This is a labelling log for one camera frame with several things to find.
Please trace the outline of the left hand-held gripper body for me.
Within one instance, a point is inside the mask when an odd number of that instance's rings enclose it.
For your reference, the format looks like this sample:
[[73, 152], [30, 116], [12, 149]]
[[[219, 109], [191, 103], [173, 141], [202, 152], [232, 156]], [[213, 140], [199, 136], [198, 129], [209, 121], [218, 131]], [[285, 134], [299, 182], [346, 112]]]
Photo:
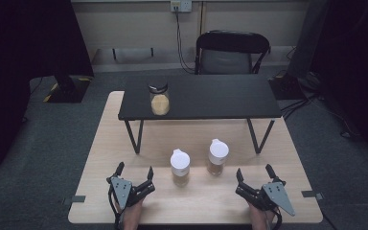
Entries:
[[134, 186], [131, 181], [118, 176], [111, 176], [107, 178], [106, 181], [109, 183], [111, 193], [114, 195], [114, 199], [121, 210], [125, 210], [126, 207], [135, 205], [147, 195], [155, 191], [155, 187], [151, 179], [148, 179], [139, 186]]

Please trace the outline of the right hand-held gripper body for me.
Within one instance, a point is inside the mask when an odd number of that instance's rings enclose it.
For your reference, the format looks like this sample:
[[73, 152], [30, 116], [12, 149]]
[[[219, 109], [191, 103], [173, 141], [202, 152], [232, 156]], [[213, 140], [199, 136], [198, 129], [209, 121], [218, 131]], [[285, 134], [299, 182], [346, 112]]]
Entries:
[[282, 182], [266, 183], [260, 189], [240, 182], [236, 193], [259, 210], [269, 211], [280, 207], [292, 217], [296, 215]]

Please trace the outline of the white-lidded jar brown spice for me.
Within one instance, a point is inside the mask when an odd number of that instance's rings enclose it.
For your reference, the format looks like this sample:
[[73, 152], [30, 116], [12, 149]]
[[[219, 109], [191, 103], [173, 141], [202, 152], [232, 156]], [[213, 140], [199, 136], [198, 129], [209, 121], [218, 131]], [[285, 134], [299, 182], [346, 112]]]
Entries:
[[209, 148], [207, 170], [212, 175], [219, 175], [229, 154], [228, 146], [219, 139], [213, 139]]

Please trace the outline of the white-lidded jar yellow spice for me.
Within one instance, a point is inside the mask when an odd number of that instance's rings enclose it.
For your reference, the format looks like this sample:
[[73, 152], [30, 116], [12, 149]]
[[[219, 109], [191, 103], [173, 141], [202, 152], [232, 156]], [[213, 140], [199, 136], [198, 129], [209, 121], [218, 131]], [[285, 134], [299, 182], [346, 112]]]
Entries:
[[191, 158], [181, 149], [175, 149], [171, 156], [172, 180], [177, 186], [185, 186], [189, 182]]

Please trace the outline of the black-lidded glass jar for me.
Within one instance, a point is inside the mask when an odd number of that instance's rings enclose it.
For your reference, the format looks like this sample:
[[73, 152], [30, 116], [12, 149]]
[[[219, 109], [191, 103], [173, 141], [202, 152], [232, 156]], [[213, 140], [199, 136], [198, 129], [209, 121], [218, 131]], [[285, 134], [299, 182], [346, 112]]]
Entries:
[[169, 86], [165, 80], [148, 82], [150, 107], [154, 115], [163, 116], [170, 111]]

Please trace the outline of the black shelf riser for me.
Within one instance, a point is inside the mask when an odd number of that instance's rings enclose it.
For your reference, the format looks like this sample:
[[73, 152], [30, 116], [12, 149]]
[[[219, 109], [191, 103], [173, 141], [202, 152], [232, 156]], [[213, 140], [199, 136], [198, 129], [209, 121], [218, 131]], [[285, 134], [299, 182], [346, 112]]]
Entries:
[[[148, 82], [165, 80], [169, 86], [170, 111], [154, 115]], [[257, 75], [144, 76], [126, 83], [118, 119], [127, 127], [132, 121], [268, 119], [271, 125], [282, 113], [268, 80]]]

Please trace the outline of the person's left hand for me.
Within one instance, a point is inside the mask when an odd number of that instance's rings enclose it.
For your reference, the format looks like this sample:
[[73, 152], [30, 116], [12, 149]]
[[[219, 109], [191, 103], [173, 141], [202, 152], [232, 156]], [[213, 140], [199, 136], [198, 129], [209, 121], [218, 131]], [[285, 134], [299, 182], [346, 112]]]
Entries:
[[142, 214], [144, 199], [141, 199], [131, 207], [125, 208], [118, 223], [120, 230], [137, 230]]

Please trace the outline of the person's right hand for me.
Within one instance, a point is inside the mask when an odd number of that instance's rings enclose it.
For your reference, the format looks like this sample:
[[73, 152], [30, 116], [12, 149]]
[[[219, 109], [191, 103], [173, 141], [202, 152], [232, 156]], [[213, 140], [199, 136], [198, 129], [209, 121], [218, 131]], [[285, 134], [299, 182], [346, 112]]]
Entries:
[[248, 206], [252, 230], [268, 230], [274, 219], [274, 214], [271, 211], [259, 210], [251, 203]]

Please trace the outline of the grey tape strip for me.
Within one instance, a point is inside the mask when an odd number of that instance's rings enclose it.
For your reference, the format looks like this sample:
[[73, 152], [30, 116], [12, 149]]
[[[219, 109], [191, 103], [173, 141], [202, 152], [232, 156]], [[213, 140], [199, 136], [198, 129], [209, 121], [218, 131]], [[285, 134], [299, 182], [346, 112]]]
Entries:
[[85, 195], [72, 195], [62, 200], [63, 205], [71, 205], [76, 202], [85, 202]]
[[317, 200], [322, 200], [324, 198], [322, 193], [316, 191], [302, 191], [301, 194], [303, 197], [314, 197]]

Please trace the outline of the black floor equipment box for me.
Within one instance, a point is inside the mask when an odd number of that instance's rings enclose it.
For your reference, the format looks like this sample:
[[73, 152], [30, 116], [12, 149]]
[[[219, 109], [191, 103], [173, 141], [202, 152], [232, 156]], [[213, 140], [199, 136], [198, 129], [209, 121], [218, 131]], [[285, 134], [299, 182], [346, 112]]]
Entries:
[[268, 83], [277, 100], [298, 100], [304, 98], [298, 79], [289, 74], [275, 76], [269, 79]]

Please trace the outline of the black stand base yellow tape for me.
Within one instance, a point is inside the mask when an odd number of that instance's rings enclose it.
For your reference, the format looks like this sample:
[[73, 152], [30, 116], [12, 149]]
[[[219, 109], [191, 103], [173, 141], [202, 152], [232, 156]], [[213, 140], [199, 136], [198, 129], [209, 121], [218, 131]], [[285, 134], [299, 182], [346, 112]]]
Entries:
[[55, 83], [48, 95], [44, 98], [45, 103], [78, 104], [86, 93], [91, 78], [68, 78], [65, 83]]

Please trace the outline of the black folding chair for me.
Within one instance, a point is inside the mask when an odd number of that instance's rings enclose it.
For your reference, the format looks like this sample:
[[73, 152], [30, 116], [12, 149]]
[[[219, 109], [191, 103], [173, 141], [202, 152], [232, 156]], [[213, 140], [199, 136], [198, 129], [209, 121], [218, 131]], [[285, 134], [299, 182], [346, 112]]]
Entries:
[[261, 34], [206, 32], [196, 40], [195, 74], [258, 74], [269, 48], [269, 41]]

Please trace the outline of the black curtain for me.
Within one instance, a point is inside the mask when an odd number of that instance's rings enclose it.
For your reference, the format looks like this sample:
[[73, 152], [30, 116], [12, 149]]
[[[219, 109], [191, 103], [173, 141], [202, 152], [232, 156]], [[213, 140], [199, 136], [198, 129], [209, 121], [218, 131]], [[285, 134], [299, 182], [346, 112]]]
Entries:
[[368, 143], [368, 0], [331, 0], [311, 68]]
[[0, 0], [0, 164], [20, 129], [30, 80], [93, 70], [71, 0]]

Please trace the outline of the white wall socket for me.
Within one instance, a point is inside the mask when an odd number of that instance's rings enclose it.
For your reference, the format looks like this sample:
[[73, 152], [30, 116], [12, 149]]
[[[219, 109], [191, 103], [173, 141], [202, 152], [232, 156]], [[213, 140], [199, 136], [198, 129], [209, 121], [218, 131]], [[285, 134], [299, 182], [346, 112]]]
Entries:
[[193, 10], [192, 0], [171, 0], [171, 12], [191, 12]]

